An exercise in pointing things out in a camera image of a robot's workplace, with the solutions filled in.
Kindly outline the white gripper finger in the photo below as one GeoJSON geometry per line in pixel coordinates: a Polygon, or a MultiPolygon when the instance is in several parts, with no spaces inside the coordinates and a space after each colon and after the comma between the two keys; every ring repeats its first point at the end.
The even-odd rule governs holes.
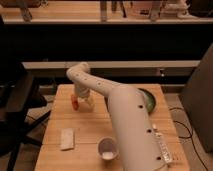
{"type": "Polygon", "coordinates": [[[79,111],[80,112],[92,112],[94,109],[94,101],[92,97],[79,98],[79,111]]]}

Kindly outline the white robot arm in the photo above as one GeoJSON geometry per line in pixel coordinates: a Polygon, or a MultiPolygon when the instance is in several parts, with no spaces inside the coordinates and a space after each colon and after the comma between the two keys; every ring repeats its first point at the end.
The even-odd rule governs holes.
{"type": "Polygon", "coordinates": [[[107,98],[124,171],[168,171],[138,88],[93,76],[86,62],[70,67],[66,75],[74,83],[78,97],[88,97],[93,90],[107,98]]]}

